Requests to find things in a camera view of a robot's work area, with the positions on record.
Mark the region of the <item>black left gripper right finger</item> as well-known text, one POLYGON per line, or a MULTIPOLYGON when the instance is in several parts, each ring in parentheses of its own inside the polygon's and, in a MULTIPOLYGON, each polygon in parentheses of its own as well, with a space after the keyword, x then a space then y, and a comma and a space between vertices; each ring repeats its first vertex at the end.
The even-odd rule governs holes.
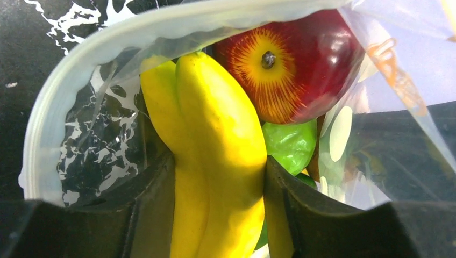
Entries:
POLYGON ((267 158, 264 201, 271 257, 455 257, 455 204, 341 203, 267 158))

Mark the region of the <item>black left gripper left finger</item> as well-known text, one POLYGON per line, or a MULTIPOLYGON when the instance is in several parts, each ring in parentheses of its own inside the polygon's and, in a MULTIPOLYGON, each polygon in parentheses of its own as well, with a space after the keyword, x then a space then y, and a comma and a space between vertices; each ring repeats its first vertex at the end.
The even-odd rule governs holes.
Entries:
POLYGON ((173 210, 174 159, 168 152, 82 206, 1 202, 1 257, 168 257, 173 210))

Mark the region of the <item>yellow fake banana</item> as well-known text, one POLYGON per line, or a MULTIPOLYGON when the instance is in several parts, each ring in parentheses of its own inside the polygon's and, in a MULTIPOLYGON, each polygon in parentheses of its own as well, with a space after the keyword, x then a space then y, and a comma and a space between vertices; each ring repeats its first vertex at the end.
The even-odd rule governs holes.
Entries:
POLYGON ((251 256, 265 218, 266 145, 246 93, 203 52, 145 59, 140 85, 175 160, 169 256, 251 256))

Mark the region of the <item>clear zip top bag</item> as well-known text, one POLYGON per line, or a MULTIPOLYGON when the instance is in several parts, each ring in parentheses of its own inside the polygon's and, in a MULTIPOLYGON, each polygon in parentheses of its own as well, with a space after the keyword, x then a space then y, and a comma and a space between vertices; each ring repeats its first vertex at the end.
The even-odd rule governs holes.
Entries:
POLYGON ((455 257, 455 1, 184 1, 90 36, 32 109, 64 257, 455 257))

